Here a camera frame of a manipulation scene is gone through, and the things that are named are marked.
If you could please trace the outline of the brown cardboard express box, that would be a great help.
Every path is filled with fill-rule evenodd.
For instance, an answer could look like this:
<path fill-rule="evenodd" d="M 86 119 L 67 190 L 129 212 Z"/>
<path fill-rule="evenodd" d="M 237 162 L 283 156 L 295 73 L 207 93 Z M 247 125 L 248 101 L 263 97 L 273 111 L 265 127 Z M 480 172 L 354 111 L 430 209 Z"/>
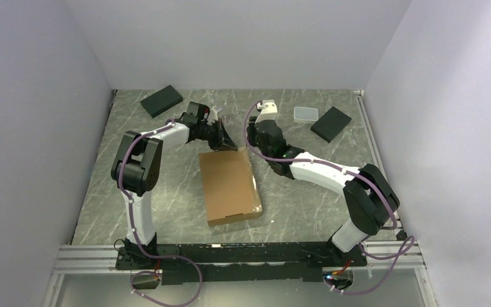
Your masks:
<path fill-rule="evenodd" d="M 262 215 L 263 207 L 246 148 L 201 153 L 198 157 L 208 226 Z"/>

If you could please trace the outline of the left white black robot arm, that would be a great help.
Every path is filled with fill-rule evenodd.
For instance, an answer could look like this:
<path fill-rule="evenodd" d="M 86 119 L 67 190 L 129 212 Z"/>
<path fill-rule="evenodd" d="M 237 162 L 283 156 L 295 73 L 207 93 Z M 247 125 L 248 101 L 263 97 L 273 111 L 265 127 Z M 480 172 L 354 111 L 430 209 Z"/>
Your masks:
<path fill-rule="evenodd" d="M 179 118 L 169 119 L 158 129 L 127 131 L 122 137 L 111 178 L 127 208 L 125 249 L 133 253 L 133 261 L 141 268 L 153 267 L 159 257 L 151 191 L 159 180 L 162 156 L 176 146 L 197 140 L 207 142 L 215 152 L 238 149 L 217 111 L 197 102 L 190 102 Z"/>

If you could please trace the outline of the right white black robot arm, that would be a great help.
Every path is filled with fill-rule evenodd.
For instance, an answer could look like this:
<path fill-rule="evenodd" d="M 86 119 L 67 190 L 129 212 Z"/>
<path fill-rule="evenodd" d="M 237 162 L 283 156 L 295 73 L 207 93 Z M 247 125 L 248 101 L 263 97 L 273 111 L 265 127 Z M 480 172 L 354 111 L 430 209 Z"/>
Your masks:
<path fill-rule="evenodd" d="M 275 120 L 252 116 L 245 125 L 246 145 L 267 161 L 278 175 L 319 185 L 344 197 L 349 218 L 327 241 L 327 258 L 343 265 L 364 239 L 376 235 L 400 207 L 400 201 L 380 169 L 323 160 L 289 145 Z"/>

